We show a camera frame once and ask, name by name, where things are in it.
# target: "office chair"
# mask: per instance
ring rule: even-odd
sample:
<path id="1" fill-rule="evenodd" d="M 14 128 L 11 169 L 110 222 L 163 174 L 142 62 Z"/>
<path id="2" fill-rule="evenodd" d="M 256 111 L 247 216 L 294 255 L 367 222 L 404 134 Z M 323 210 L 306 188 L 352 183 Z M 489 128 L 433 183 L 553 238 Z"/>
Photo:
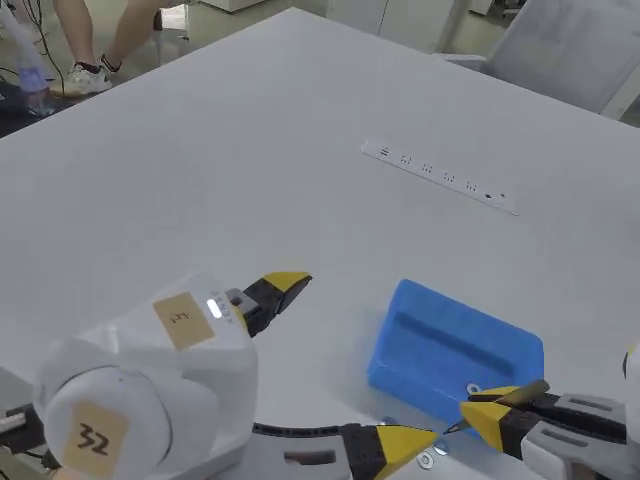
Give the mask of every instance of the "office chair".
<path id="1" fill-rule="evenodd" d="M 640 95 L 640 0 L 528 1 L 487 57 L 453 63 L 620 119 Z"/>

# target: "person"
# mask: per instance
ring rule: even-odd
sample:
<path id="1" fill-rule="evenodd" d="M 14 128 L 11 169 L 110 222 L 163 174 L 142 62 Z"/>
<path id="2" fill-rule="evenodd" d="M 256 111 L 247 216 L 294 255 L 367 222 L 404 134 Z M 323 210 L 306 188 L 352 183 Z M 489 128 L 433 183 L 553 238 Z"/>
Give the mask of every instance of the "person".
<path id="1" fill-rule="evenodd" d="M 74 65 L 64 80 L 64 92 L 60 82 L 52 86 L 52 93 L 81 97 L 110 89 L 110 76 L 117 73 L 122 62 L 151 36 L 153 17 L 158 9 L 179 3 L 171 0 L 128 0 L 111 46 L 96 58 L 93 22 L 85 1 L 54 0 L 54 9 L 71 48 Z"/>

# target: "number label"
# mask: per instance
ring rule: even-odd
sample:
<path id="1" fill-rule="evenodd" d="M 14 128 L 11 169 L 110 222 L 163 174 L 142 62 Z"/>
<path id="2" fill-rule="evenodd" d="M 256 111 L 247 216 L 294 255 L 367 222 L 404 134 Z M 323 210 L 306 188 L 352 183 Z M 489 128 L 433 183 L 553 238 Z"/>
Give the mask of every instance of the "number label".
<path id="1" fill-rule="evenodd" d="M 93 402 L 78 402 L 62 463 L 93 478 L 113 477 L 129 420 Z"/>
<path id="2" fill-rule="evenodd" d="M 209 321 L 189 292 L 153 304 L 176 350 L 185 350 L 213 338 Z"/>
<path id="3" fill-rule="evenodd" d="M 80 423 L 80 426 L 82 427 L 80 436 L 84 439 L 84 441 L 78 444 L 78 448 L 80 450 L 82 450 L 83 448 L 91 448 L 91 451 L 97 453 L 98 455 L 109 455 L 109 453 L 107 452 L 109 439 L 102 435 L 100 432 L 96 432 L 86 423 Z"/>

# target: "electrical socket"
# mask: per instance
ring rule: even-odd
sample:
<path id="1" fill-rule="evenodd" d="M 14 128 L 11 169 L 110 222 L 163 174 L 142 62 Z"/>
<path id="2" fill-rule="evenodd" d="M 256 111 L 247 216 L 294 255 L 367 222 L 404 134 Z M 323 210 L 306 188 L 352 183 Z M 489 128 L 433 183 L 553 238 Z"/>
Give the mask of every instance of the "electrical socket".
<path id="1" fill-rule="evenodd" d="M 406 151 L 392 147 L 385 142 L 368 139 L 360 150 L 369 157 L 442 185 L 485 205 L 505 211 L 511 215 L 518 215 L 513 207 L 511 197 L 507 198 L 505 193 L 483 188 L 475 180 L 454 174 L 448 169 L 438 167 L 433 162 L 427 162 L 416 155 L 410 155 Z"/>

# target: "blue sponge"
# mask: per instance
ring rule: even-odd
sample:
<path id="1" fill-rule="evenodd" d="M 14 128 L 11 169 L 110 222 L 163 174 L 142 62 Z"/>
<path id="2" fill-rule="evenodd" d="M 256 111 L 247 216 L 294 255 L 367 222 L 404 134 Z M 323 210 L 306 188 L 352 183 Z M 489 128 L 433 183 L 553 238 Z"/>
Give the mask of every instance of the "blue sponge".
<path id="1" fill-rule="evenodd" d="M 544 378 L 544 351 L 534 334 L 403 280 L 367 374 L 372 386 L 453 424 L 475 386 Z"/>

